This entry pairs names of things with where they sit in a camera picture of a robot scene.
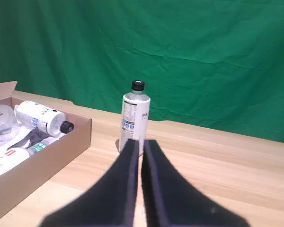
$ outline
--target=bottle label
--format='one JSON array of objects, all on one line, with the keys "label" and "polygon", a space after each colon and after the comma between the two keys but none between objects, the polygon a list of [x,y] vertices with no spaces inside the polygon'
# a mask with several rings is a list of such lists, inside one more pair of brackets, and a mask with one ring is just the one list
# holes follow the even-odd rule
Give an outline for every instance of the bottle label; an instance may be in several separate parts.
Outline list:
[{"label": "bottle label", "polygon": [[46,146],[47,146],[46,143],[40,142],[40,143],[36,143],[34,146],[30,147],[30,149],[33,149],[34,153],[37,153],[40,150],[44,149]]},{"label": "bottle label", "polygon": [[147,101],[129,100],[124,97],[119,151],[122,151],[128,139],[134,139],[139,140],[139,153],[140,155],[143,153],[150,101],[150,99]]}]

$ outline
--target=green cloth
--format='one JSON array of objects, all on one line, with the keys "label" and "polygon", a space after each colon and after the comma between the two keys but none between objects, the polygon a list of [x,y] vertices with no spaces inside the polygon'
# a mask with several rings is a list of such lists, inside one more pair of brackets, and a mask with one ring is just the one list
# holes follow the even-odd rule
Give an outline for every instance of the green cloth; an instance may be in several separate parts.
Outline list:
[{"label": "green cloth", "polygon": [[284,0],[0,0],[0,82],[284,142]]}]

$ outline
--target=white plastic bottle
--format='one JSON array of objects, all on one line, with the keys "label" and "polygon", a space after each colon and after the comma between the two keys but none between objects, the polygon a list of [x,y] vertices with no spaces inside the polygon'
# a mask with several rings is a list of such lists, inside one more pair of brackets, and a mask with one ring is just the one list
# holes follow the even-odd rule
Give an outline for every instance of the white plastic bottle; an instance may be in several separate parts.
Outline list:
[{"label": "white plastic bottle", "polygon": [[151,102],[151,98],[144,94],[144,87],[143,81],[135,80],[132,82],[132,92],[123,95],[119,152],[128,139],[133,139],[139,141],[139,155],[143,154]]},{"label": "white plastic bottle", "polygon": [[0,176],[29,158],[23,148],[12,148],[0,154]]},{"label": "white plastic bottle", "polygon": [[25,148],[11,148],[4,153],[0,154],[0,176],[10,169],[16,167],[21,162],[28,159],[30,156],[33,156],[35,153],[46,148],[50,144],[57,141],[64,134],[61,133],[57,138],[48,137],[41,142],[31,146],[28,149]]},{"label": "white plastic bottle", "polygon": [[73,123],[66,121],[64,113],[32,101],[15,105],[14,112],[16,119],[25,126],[38,128],[52,136],[68,133],[74,128]]}]

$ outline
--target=clear plastic bottle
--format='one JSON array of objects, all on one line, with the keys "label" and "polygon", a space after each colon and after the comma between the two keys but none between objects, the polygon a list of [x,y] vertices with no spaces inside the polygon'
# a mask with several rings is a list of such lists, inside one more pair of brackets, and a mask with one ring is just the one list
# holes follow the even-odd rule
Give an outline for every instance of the clear plastic bottle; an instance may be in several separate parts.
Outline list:
[{"label": "clear plastic bottle", "polygon": [[132,82],[132,92],[123,95],[119,152],[128,139],[134,139],[139,140],[139,155],[143,154],[151,102],[151,98],[144,94],[144,87],[143,81],[135,80]]},{"label": "clear plastic bottle", "polygon": [[16,119],[30,128],[38,128],[40,131],[52,136],[60,132],[68,133],[73,130],[73,123],[66,121],[65,114],[32,101],[24,101],[15,105]]}]

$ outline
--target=table surface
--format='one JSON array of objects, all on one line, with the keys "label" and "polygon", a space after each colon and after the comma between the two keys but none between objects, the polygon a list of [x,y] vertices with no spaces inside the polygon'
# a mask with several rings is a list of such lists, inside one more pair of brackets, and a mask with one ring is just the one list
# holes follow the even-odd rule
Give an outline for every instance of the table surface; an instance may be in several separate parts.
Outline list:
[{"label": "table surface", "polygon": [[[33,227],[84,193],[112,165],[118,157],[120,115],[19,91],[14,95],[93,121],[91,147],[0,219],[0,227]],[[194,187],[251,226],[284,227],[284,143],[171,121],[149,121],[147,138],[158,141]],[[146,226],[140,179],[134,226]]]}]

